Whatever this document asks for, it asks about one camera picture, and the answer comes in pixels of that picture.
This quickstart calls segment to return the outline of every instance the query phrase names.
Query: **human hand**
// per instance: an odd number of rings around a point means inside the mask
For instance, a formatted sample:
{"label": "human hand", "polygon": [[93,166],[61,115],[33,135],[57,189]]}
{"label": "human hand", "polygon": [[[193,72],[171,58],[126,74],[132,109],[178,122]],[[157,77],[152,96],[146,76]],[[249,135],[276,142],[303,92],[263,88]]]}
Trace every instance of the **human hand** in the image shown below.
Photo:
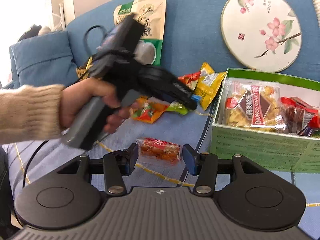
{"label": "human hand", "polygon": [[[63,129],[69,128],[78,112],[94,96],[102,97],[104,103],[111,108],[120,107],[114,85],[96,78],[87,78],[62,91],[59,112],[60,126]],[[117,113],[108,116],[104,131],[114,133],[129,116],[129,107],[121,108]]]}

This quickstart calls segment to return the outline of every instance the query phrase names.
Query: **green box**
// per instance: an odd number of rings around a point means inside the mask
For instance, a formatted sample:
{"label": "green box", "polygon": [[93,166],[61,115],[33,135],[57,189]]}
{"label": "green box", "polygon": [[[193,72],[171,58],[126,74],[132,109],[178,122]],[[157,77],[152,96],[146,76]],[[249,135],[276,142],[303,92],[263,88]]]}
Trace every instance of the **green box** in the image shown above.
{"label": "green box", "polygon": [[[229,68],[225,79],[231,77],[279,82],[320,91],[320,82],[279,73]],[[215,105],[211,153],[223,159],[242,154],[270,170],[320,173],[319,138],[253,131],[221,124],[223,115],[220,113],[224,111],[225,104],[221,98],[226,95],[226,90],[223,86]]]}

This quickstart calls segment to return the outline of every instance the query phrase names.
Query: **open cardboard box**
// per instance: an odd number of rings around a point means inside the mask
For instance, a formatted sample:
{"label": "open cardboard box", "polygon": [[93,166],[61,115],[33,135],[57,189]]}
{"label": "open cardboard box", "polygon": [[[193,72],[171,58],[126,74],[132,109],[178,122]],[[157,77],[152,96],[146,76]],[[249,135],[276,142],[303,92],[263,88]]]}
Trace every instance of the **open cardboard box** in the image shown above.
{"label": "open cardboard box", "polygon": [[[229,68],[227,78],[279,82],[281,97],[299,97],[320,106],[320,82],[247,69]],[[215,105],[210,152],[231,159],[242,154],[261,166],[278,171],[320,173],[320,139],[263,132],[222,124],[228,88],[222,87]]]}

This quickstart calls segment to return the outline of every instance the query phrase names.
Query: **person's leg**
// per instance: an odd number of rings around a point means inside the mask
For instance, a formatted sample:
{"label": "person's leg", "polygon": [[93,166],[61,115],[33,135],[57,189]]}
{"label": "person's leg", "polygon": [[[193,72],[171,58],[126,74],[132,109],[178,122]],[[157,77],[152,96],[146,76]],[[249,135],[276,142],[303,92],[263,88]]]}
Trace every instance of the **person's leg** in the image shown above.
{"label": "person's leg", "polygon": [[9,182],[8,155],[0,146],[0,236],[7,239],[17,232],[11,225],[13,198]]}

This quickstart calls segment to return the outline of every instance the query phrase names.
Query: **blue sofa backrest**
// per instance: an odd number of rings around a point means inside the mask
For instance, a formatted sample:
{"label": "blue sofa backrest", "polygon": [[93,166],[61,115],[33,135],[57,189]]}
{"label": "blue sofa backrest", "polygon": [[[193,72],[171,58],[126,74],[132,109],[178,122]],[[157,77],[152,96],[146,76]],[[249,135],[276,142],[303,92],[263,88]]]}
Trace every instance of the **blue sofa backrest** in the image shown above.
{"label": "blue sofa backrest", "polygon": [[[73,20],[68,26],[69,42],[77,66],[88,55],[83,35],[93,25],[106,29],[114,26],[113,11],[119,4],[132,0],[112,0]],[[302,48],[296,61],[285,74],[320,80],[319,27],[312,0],[286,0],[297,14],[302,29]],[[220,31],[220,17],[227,0],[167,0],[161,65],[176,75],[198,71],[207,61],[216,72],[228,67],[244,66],[226,47]],[[92,52],[100,44],[100,30],[89,34]]]}

